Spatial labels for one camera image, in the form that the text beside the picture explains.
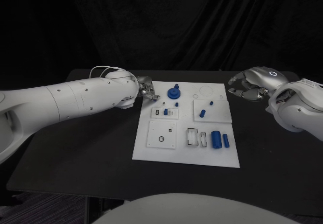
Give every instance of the table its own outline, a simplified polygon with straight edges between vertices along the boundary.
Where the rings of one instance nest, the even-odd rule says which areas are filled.
[[[132,70],[154,81],[225,83],[236,71]],[[298,79],[282,72],[289,81]],[[88,77],[73,70],[67,80]],[[11,190],[134,200],[163,193],[223,197],[275,212],[323,215],[323,142],[288,132],[255,103],[227,95],[240,168],[131,160],[141,99],[134,107],[43,128],[11,175]]]

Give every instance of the black backdrop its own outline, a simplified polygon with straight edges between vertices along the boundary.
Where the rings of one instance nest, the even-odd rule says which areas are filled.
[[[0,89],[62,82],[75,68],[243,70],[323,82],[321,0],[1,2]]]

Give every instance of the cable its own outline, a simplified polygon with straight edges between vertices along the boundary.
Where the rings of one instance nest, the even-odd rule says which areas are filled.
[[[90,69],[90,72],[89,72],[89,78],[90,78],[92,70],[93,70],[95,68],[102,68],[102,67],[106,68],[106,69],[116,69],[116,71],[125,71],[125,69],[121,69],[121,68],[118,68],[118,67],[112,67],[112,66],[106,66],[106,65],[99,65],[99,66],[95,66],[95,67]]]

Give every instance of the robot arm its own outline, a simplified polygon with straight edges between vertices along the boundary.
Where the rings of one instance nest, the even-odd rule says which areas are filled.
[[[242,80],[245,91],[229,92],[249,101],[269,96],[266,112],[278,124],[292,132],[305,130],[323,141],[323,85],[302,79],[288,83],[284,75],[266,67],[253,67],[229,80],[229,85]]]
[[[0,164],[43,127],[118,107],[132,107],[137,95],[158,99],[148,77],[115,71],[24,90],[0,91]]]

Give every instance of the small blue part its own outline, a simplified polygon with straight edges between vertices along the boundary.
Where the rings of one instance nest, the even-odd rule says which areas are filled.
[[[201,118],[203,118],[203,116],[204,116],[204,112],[206,112],[204,110],[200,111],[200,117],[201,117]]]
[[[213,146],[213,148],[222,148],[220,132],[213,131],[210,133],[210,136],[212,136],[212,146]]]
[[[222,137],[223,137],[223,146],[225,146],[226,148],[229,148],[230,145],[229,145],[227,135],[223,134]]]
[[[168,89],[167,96],[170,99],[177,99],[180,97],[178,84],[176,84],[174,87]]]

